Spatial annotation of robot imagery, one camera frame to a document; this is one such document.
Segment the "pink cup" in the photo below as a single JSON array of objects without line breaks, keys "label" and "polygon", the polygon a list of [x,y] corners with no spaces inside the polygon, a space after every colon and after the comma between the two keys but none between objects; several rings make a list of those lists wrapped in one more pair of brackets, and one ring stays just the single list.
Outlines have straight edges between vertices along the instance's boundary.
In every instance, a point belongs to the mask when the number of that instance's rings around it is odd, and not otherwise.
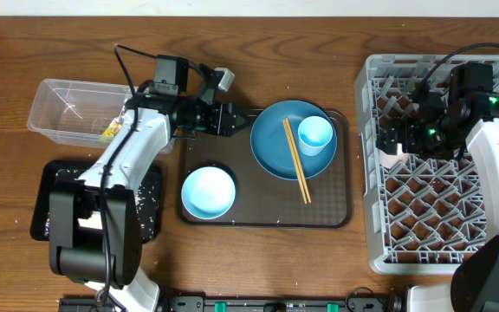
[{"label": "pink cup", "polygon": [[410,154],[403,152],[402,145],[400,143],[397,144],[397,152],[394,155],[379,150],[379,164],[386,169],[392,169],[399,162],[405,164],[409,157]]}]

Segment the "dark blue plate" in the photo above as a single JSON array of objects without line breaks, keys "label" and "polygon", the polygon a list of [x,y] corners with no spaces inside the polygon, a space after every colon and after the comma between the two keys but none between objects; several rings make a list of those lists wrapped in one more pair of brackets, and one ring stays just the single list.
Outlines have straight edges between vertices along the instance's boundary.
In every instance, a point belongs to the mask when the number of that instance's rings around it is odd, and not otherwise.
[{"label": "dark blue plate", "polygon": [[284,118],[289,118],[305,177],[313,178],[327,169],[336,154],[337,134],[334,130],[332,140],[318,155],[305,155],[299,147],[297,130],[300,123],[310,116],[327,119],[334,129],[324,110],[305,101],[280,101],[258,114],[251,128],[250,146],[263,169],[279,179],[297,179],[282,123]]}]

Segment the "wooden chopstick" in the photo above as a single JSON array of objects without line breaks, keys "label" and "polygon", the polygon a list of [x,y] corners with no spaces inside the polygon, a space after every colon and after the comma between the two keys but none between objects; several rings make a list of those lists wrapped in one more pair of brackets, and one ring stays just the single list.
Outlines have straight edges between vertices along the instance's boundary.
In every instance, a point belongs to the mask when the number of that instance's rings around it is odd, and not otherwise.
[{"label": "wooden chopstick", "polygon": [[295,166],[296,177],[298,179],[298,183],[299,183],[299,186],[301,188],[301,195],[303,196],[303,201],[304,201],[305,204],[310,204],[311,203],[311,197],[310,197],[310,193],[309,193],[309,190],[308,190],[307,181],[306,181],[303,169],[302,169],[301,159],[300,159],[300,156],[299,156],[299,153],[298,153],[298,149],[297,149],[297,146],[295,144],[295,137],[294,137],[293,132],[292,132],[292,128],[291,128],[291,125],[290,125],[290,122],[289,122],[289,118],[285,118],[283,120],[283,124],[284,124],[284,127],[285,127],[285,133],[286,133],[286,136],[287,136],[288,144],[289,144],[289,147],[290,147],[290,152],[291,152],[291,155],[292,155],[292,160],[293,160],[293,163],[294,163],[294,166]]},{"label": "wooden chopstick", "polygon": [[302,195],[302,198],[303,198],[303,202],[306,205],[308,203],[308,195],[306,193],[305,179],[303,179],[301,177],[301,163],[300,163],[300,161],[298,159],[298,154],[297,154],[297,150],[296,150],[296,147],[295,147],[294,137],[293,137],[293,134],[292,134],[292,131],[291,131],[291,127],[289,125],[289,119],[288,118],[284,118],[282,120],[282,123],[283,123],[283,126],[284,126],[286,138],[287,138],[287,141],[288,141],[288,146],[289,146],[291,157],[292,157],[293,164],[294,164],[294,167],[295,167],[296,177],[297,177],[298,184],[299,184],[299,187],[300,187],[300,190],[301,190],[301,195]]}]

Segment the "light blue cup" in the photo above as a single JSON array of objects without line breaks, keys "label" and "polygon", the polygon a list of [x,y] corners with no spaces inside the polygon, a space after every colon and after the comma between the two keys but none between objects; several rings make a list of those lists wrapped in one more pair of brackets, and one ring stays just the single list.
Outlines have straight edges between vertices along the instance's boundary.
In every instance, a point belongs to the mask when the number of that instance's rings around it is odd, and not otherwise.
[{"label": "light blue cup", "polygon": [[330,143],[334,129],[327,119],[310,116],[300,123],[297,134],[300,150],[307,156],[316,156]]}]

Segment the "light blue bowl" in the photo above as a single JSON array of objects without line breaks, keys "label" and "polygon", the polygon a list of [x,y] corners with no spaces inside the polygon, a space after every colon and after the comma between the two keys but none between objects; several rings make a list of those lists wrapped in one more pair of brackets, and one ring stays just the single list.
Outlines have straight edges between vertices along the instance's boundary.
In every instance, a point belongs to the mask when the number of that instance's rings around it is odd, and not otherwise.
[{"label": "light blue bowl", "polygon": [[237,195],[234,179],[225,170],[205,166],[191,172],[181,187],[181,201],[190,215],[203,220],[223,216]]}]

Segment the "white rice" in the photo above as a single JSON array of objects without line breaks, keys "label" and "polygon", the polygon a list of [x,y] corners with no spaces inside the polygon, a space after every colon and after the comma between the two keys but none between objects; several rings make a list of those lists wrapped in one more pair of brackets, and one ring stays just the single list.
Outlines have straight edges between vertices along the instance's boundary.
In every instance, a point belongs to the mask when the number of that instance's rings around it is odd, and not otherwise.
[{"label": "white rice", "polygon": [[[135,193],[136,212],[140,223],[143,243],[152,241],[158,231],[157,218],[159,212],[162,174],[157,166],[152,166],[142,180]],[[33,220],[30,235],[38,241],[49,240],[49,191],[40,190],[35,212],[41,219]]]}]

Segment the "yellow snack wrapper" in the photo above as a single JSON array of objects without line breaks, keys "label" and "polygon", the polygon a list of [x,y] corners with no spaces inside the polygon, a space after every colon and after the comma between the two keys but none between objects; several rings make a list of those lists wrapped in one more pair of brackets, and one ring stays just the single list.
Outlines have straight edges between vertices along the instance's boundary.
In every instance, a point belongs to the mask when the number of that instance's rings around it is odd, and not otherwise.
[{"label": "yellow snack wrapper", "polygon": [[121,124],[118,121],[112,121],[101,135],[105,138],[114,138],[120,129]]}]

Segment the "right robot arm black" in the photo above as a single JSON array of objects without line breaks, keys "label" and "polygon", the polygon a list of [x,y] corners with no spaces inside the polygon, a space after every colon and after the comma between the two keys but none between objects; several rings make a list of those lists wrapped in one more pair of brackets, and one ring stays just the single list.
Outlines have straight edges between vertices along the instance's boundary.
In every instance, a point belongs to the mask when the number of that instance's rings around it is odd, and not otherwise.
[{"label": "right robot arm black", "polygon": [[388,155],[448,159],[459,147],[480,179],[487,241],[454,272],[450,283],[408,290],[409,311],[499,311],[499,95],[470,91],[445,109],[422,102],[418,120],[395,120],[377,138]]}]

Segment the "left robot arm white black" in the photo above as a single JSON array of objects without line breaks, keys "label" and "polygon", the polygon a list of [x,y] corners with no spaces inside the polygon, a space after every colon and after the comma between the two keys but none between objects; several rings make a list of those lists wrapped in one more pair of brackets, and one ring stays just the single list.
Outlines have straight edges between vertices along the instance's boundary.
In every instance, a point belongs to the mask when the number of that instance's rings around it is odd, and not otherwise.
[{"label": "left robot arm white black", "polygon": [[154,158],[178,129],[229,137],[248,117],[216,101],[230,78],[211,78],[194,96],[166,81],[145,81],[125,103],[123,124],[100,158],[49,192],[49,267],[95,289],[98,306],[154,311],[159,286],[140,267],[142,236],[135,194]]}]

